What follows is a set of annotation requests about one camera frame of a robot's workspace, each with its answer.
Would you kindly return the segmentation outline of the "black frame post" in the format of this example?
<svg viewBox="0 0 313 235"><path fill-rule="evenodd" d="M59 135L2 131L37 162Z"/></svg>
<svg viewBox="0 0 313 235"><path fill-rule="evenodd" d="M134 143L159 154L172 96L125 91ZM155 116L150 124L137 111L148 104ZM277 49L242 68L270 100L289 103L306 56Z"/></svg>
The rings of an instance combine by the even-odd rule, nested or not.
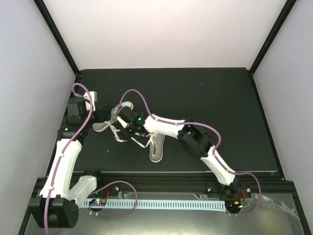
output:
<svg viewBox="0 0 313 235"><path fill-rule="evenodd" d="M71 70L75 75L78 75L80 70L78 69L56 23L53 20L45 2L43 0L33 0L37 9L39 10L42 18L44 19L46 25L48 26L50 32L52 33L55 41L57 42L61 52L63 53L66 61L68 62Z"/></svg>
<svg viewBox="0 0 313 235"><path fill-rule="evenodd" d="M287 0L280 11L277 19L275 20L271 30L269 31L264 43L262 44L255 60L253 61L249 73L254 75L259 68L262 60L264 59L265 55L267 54L269 48L271 47L272 43L274 42L276 36L278 35L280 29L282 28L283 24L285 23L286 19L288 18L290 12L292 11L293 7L295 6L297 0Z"/></svg>

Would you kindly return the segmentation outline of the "left small circuit board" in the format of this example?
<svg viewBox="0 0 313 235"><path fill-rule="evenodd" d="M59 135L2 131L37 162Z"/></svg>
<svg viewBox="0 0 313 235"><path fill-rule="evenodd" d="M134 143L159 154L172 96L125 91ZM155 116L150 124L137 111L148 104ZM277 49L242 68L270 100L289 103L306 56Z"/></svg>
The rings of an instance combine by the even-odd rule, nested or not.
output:
<svg viewBox="0 0 313 235"><path fill-rule="evenodd" d="M89 205L92 205L92 206L105 206L107 200L106 199L92 199L90 200L89 202Z"/></svg>

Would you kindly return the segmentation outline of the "right black frame post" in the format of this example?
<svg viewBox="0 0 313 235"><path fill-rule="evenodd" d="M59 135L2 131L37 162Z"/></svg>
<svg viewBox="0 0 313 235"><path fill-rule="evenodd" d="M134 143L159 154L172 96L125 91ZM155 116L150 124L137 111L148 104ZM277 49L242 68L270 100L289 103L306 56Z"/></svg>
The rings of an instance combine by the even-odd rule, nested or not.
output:
<svg viewBox="0 0 313 235"><path fill-rule="evenodd" d="M269 48L271 47L272 43L274 42L276 36L278 35L280 29L282 28L283 24L285 23L286 19L288 18L290 12L292 11L293 7L295 6L297 0L287 0L280 11L277 19L275 20L271 30L269 31L264 43L262 44L255 60L253 61L249 73L254 75L259 68L262 60L264 59L265 55L267 54Z"/></svg>

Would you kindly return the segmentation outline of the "right small circuit board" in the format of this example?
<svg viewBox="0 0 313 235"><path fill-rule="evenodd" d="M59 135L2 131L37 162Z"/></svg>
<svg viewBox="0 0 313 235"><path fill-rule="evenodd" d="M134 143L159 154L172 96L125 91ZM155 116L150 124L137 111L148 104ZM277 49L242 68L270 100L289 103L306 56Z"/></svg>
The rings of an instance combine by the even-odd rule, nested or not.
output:
<svg viewBox="0 0 313 235"><path fill-rule="evenodd" d="M230 203L230 206L231 207L242 207L242 202L241 201L232 201L231 203Z"/></svg>

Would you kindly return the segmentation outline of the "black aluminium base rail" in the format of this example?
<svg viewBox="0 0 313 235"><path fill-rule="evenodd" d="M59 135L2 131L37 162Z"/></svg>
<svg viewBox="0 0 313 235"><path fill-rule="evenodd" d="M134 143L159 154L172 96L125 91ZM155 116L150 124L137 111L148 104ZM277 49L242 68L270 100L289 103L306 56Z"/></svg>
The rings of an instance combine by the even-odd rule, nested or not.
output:
<svg viewBox="0 0 313 235"><path fill-rule="evenodd" d="M240 182L236 188L223 186L213 173L155 173L155 172L104 172L96 171L97 188L113 183L110 190L113 195L119 192L166 192L206 194L210 197L240 198L240 190L247 188L245 182Z"/></svg>

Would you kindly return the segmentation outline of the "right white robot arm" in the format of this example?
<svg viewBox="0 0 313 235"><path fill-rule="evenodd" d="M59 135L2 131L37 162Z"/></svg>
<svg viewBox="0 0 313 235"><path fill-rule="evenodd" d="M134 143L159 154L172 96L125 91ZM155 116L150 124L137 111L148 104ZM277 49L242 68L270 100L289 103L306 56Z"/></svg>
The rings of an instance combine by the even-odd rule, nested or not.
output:
<svg viewBox="0 0 313 235"><path fill-rule="evenodd" d="M211 142L209 127L202 123L187 120L173 120L147 113L137 113L129 107L117 112L117 121L123 131L132 137L135 134L161 134L177 139L188 155L200 159L214 173L221 188L218 193L226 197L236 197L240 193L241 180L227 165Z"/></svg>

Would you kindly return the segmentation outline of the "small circuit board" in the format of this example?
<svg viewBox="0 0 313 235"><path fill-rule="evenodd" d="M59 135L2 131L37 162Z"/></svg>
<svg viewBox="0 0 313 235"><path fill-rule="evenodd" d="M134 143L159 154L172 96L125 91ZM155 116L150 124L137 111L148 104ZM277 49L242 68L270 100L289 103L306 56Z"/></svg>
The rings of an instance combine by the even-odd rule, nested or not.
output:
<svg viewBox="0 0 313 235"><path fill-rule="evenodd" d="M242 207L242 202L241 201L232 201L231 203L230 203L230 206L231 207Z"/></svg>
<svg viewBox="0 0 313 235"><path fill-rule="evenodd" d="M92 199L90 200L89 202L89 205L92 205L92 206L105 206L107 200L106 199Z"/></svg>

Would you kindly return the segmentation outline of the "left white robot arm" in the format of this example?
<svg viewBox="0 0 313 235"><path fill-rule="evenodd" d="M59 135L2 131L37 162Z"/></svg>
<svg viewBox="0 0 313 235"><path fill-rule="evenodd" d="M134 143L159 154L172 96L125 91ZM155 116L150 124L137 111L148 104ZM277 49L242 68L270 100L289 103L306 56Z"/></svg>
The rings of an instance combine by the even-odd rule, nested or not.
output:
<svg viewBox="0 0 313 235"><path fill-rule="evenodd" d="M96 107L97 93L70 98L65 123L58 132L55 158L49 176L28 208L40 228L73 228L87 197L100 195L105 183L93 175L81 176L71 187L71 177L84 140L95 123L111 119L111 106Z"/></svg>

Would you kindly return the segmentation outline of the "left black frame post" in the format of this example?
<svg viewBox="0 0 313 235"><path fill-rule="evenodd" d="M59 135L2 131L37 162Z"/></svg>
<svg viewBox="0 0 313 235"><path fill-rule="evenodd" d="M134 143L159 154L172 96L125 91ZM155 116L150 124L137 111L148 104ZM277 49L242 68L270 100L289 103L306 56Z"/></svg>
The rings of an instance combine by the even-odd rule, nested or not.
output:
<svg viewBox="0 0 313 235"><path fill-rule="evenodd" d="M45 2L43 0L33 0L37 9L39 10L42 18L44 19L46 25L48 26L50 32L52 33L55 41L57 42L61 52L63 53L66 61L68 62L71 70L75 75L78 75L80 70L78 69L56 23L53 20Z"/></svg>

